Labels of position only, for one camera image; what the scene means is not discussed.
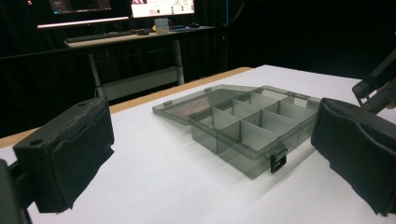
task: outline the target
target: plastic organizer box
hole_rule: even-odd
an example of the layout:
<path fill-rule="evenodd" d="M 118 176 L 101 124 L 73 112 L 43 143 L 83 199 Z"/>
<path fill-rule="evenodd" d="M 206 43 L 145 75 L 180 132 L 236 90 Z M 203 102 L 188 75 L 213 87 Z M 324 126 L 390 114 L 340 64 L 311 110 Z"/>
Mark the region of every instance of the plastic organizer box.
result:
<path fill-rule="evenodd" d="M 152 107 L 250 178 L 287 162 L 311 136 L 320 100 L 263 86 L 218 85 Z"/>

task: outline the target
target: keyboard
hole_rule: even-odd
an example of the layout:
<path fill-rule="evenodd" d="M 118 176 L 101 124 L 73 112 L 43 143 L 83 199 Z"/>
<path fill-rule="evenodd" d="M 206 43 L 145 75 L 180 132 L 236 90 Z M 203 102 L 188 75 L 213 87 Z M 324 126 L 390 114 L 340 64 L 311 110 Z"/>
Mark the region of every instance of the keyboard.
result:
<path fill-rule="evenodd" d="M 77 43 L 77 42 L 82 42 L 82 41 L 106 39 L 106 38 L 125 36 L 125 35 L 133 35 L 133 34 L 134 33 L 131 31 L 111 32 L 111 33 L 99 34 L 99 35 L 84 35 L 84 36 L 70 37 L 70 38 L 66 38 L 64 41 L 66 43 Z"/>

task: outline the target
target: cup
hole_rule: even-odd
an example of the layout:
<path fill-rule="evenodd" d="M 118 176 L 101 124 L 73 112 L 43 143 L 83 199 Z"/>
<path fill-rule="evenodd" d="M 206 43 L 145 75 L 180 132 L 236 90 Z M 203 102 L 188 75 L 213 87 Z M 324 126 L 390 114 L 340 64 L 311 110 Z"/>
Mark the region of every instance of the cup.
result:
<path fill-rule="evenodd" d="M 169 23 L 168 19 L 155 19 L 155 30 L 157 34 L 168 34 L 169 33 Z"/>

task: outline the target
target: desk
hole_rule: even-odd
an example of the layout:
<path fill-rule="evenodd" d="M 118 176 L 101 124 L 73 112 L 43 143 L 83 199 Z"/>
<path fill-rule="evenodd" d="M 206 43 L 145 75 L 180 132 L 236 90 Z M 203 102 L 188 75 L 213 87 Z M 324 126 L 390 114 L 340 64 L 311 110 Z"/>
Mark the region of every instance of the desk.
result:
<path fill-rule="evenodd" d="M 396 223 L 381 217 L 330 167 L 309 140 L 277 173 L 249 179 L 191 139 L 190 127 L 154 115 L 151 108 L 219 84 L 264 85 L 357 104 L 359 80 L 264 65 L 234 76 L 113 107 L 116 142 L 72 210 L 29 213 L 34 223 Z M 379 116 L 396 123 L 396 111 Z M 0 158 L 15 161 L 11 147 Z"/>
<path fill-rule="evenodd" d="M 183 63 L 180 53 L 180 42 L 178 35 L 180 33 L 189 32 L 195 33 L 197 31 L 214 29 L 214 27 L 202 26 L 194 29 L 187 29 L 182 32 L 169 32 L 168 34 L 149 33 L 148 35 L 125 35 L 112 38 L 82 41 L 76 43 L 65 43 L 69 48 L 85 48 L 89 46 L 103 45 L 111 42 L 130 42 L 132 45 L 137 40 L 139 41 L 152 41 L 158 37 L 171 36 L 173 37 L 174 54 L 175 54 L 175 66 L 170 68 L 164 68 L 159 71 L 139 75 L 137 77 L 129 77 L 122 80 L 102 84 L 101 78 L 98 74 L 96 61 L 92 53 L 88 54 L 90 66 L 95 81 L 95 87 L 99 96 L 105 96 L 108 100 L 114 100 L 122 96 L 137 93 L 139 91 L 149 90 L 161 85 L 172 83 L 177 81 L 178 85 L 184 84 L 184 73 Z"/>

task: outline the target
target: transparent compartment box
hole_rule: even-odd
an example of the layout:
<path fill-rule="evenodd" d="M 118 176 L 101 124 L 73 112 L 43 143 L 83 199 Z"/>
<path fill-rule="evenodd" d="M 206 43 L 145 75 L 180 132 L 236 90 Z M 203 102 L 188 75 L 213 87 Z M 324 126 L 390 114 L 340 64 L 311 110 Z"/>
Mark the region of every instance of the transparent compartment box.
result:
<path fill-rule="evenodd" d="M 278 88 L 219 85 L 154 106 L 250 178 L 287 162 L 311 136 L 320 100 Z"/>

